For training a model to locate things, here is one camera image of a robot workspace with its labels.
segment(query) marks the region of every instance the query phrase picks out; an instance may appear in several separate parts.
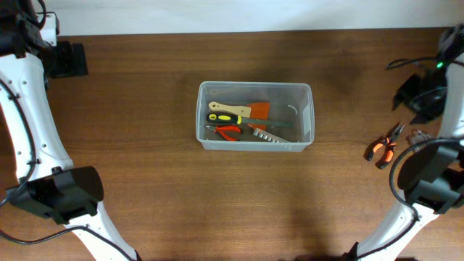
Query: plastic bin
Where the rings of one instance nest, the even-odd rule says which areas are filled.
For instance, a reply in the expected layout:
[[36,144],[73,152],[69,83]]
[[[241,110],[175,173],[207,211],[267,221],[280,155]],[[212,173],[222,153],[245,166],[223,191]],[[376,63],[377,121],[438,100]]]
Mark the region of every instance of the plastic bin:
[[[270,102],[269,120],[292,122],[293,128],[268,126],[266,131],[288,143],[271,143],[252,135],[253,130],[241,124],[241,141],[224,141],[207,130],[208,104],[247,105]],[[311,88],[304,83],[203,82],[196,104],[196,138],[203,148],[231,151],[301,152],[314,141],[314,106]]]

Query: screwdriver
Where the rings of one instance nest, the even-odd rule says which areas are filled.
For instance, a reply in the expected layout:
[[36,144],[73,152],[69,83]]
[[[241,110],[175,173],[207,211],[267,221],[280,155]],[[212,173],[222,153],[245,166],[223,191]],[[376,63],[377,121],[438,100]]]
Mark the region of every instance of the screwdriver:
[[277,120],[258,120],[232,115],[224,112],[211,112],[206,116],[206,120],[210,123],[249,123],[259,125],[270,125],[275,127],[293,128],[292,123],[281,122]]

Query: orange pliers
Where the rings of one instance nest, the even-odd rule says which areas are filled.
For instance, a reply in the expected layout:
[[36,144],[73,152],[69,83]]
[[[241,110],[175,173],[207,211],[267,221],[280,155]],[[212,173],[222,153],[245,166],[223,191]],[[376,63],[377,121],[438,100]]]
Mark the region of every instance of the orange pliers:
[[244,132],[244,130],[240,129],[239,127],[232,126],[232,125],[229,125],[229,126],[210,126],[210,125],[206,125],[205,128],[210,130],[210,131],[214,131],[215,133],[218,133],[226,141],[240,141],[240,140],[237,139],[237,138],[234,138],[234,137],[230,137],[229,135],[225,134],[225,131],[233,131],[233,132],[237,132],[237,133],[243,133]]
[[368,161],[372,160],[372,157],[374,154],[378,151],[383,146],[386,146],[386,153],[382,157],[382,159],[377,162],[377,167],[379,169],[385,168],[393,159],[394,151],[397,148],[397,144],[394,142],[399,138],[399,135],[403,131],[403,128],[405,127],[404,124],[402,123],[397,123],[390,131],[389,134],[386,137],[381,137],[380,139],[374,141],[369,147],[368,147],[368,155],[366,159]]

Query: wooden tabletop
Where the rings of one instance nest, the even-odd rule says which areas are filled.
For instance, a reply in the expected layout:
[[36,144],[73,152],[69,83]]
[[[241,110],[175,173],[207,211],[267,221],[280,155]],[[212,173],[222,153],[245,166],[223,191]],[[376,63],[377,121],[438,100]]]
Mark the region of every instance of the wooden tabletop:
[[[75,166],[99,171],[112,222],[144,260],[336,256],[373,231],[394,202],[388,170],[363,154],[395,123],[413,118],[404,107],[392,112],[392,99],[417,68],[387,72],[385,65],[434,55],[442,31],[66,38],[84,44],[90,75],[51,80],[48,98]],[[207,80],[309,84],[314,143],[302,153],[203,150],[195,110]],[[398,151],[413,128],[438,127],[408,125]],[[1,121],[0,144],[4,191],[16,180]],[[451,210],[425,227],[401,256],[462,258],[463,213]],[[0,211],[0,228],[21,239],[63,229],[11,205]],[[72,234],[33,246],[0,240],[0,251],[2,260],[93,259]]]

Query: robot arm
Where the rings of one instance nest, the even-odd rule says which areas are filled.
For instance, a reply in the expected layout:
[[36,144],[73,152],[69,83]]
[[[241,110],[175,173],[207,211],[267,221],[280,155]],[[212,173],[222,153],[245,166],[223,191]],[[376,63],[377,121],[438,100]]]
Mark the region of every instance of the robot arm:
[[[3,1],[0,4],[2,11],[12,14],[0,18],[0,25],[17,25],[13,27],[16,30],[2,32],[0,38],[0,105],[12,138],[16,176],[20,183],[25,181],[31,164],[34,164],[27,189],[18,192],[17,187],[8,189],[9,201],[34,215],[52,218],[66,228],[86,227],[87,231],[76,229],[72,232],[96,260],[141,260],[121,238],[105,211],[103,187],[97,171],[92,167],[74,168],[50,112],[46,75],[63,77],[86,72],[86,67],[78,68],[83,61],[76,54],[79,46],[57,43],[57,18],[53,13],[46,14],[46,23],[40,34],[31,38],[21,33],[24,28],[29,28],[25,30],[29,33],[38,32],[37,26],[28,21],[30,17],[18,15],[25,7],[31,7],[29,1]],[[72,66],[60,66],[69,61],[74,61]],[[33,148],[14,100],[19,103],[30,129]],[[32,149],[36,155],[34,163],[30,162]]]
[[[455,35],[462,38],[463,28],[456,28],[453,28]],[[456,50],[460,48],[461,45],[456,47],[450,44],[453,53],[457,53]],[[464,62],[464,54],[445,58]],[[446,78],[447,98],[439,137],[459,141],[464,138],[464,67],[449,64]],[[399,195],[417,210],[420,219],[416,220],[412,209],[396,201],[379,227],[365,240],[353,246],[347,259],[395,260],[425,225],[444,214],[450,207],[462,206],[464,176],[447,168],[449,164],[459,160],[458,155],[458,149],[430,145],[409,158],[399,173],[399,187],[404,190]]]

